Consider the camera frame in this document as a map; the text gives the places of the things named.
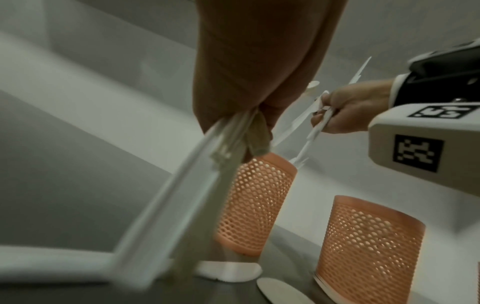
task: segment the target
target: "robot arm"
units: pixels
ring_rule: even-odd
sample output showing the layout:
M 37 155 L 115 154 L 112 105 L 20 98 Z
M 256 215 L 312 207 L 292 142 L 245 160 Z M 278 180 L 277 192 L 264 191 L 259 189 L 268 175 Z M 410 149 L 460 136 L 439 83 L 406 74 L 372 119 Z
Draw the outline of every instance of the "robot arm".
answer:
M 480 39 L 409 63 L 393 108 L 369 125 L 370 158 L 480 196 Z

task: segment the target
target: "hand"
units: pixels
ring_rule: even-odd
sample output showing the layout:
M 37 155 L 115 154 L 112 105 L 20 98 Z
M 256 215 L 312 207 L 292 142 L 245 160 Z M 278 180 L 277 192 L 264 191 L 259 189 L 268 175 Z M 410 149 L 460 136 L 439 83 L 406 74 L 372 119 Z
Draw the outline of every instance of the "hand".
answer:
M 272 130 L 323 60 L 345 0 L 197 0 L 193 112 L 204 132 L 258 106 Z
M 394 79 L 361 82 L 339 88 L 331 94 L 323 94 L 322 104 L 337 109 L 323 132 L 336 134 L 367 131 L 372 119 L 389 109 L 393 83 Z M 325 111 L 320 111 L 312 117 L 312 126 L 322 121 L 324 113 Z

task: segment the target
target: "orange pencil cup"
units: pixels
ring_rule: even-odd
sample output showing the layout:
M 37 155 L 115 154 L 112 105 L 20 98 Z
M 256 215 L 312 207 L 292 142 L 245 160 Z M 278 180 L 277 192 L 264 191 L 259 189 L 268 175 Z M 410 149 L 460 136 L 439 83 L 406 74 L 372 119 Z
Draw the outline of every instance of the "orange pencil cup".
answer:
M 338 304 L 407 304 L 424 233 L 409 215 L 336 196 L 316 281 Z
M 250 256 L 261 254 L 297 169 L 269 153 L 238 170 L 218 226 L 216 240 Z

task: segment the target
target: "gray table surface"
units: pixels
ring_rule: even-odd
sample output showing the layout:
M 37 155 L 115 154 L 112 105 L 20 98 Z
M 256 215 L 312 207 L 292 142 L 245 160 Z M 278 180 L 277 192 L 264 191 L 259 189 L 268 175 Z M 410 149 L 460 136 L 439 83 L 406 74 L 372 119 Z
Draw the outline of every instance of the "gray table surface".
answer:
M 112 251 L 169 177 L 95 136 L 0 91 L 0 244 Z M 275 226 L 259 258 L 212 242 L 208 260 L 257 261 L 317 304 L 333 302 L 312 276 L 320 247 Z M 145 293 L 108 284 L 2 285 L 1 303 L 268 303 L 255 281 L 157 281 Z M 434 304 L 412 293 L 411 304 Z

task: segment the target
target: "perforated orange container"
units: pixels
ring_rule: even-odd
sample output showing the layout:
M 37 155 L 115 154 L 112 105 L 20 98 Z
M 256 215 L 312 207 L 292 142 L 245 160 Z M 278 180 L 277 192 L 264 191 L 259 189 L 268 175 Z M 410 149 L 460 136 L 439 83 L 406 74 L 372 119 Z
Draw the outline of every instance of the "perforated orange container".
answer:
M 316 269 L 319 285 L 337 302 L 406 304 L 424 233 L 425 225 L 409 215 L 336 196 Z
M 296 174 L 289 161 L 273 153 L 242 165 L 216 240 L 235 252 L 260 255 Z

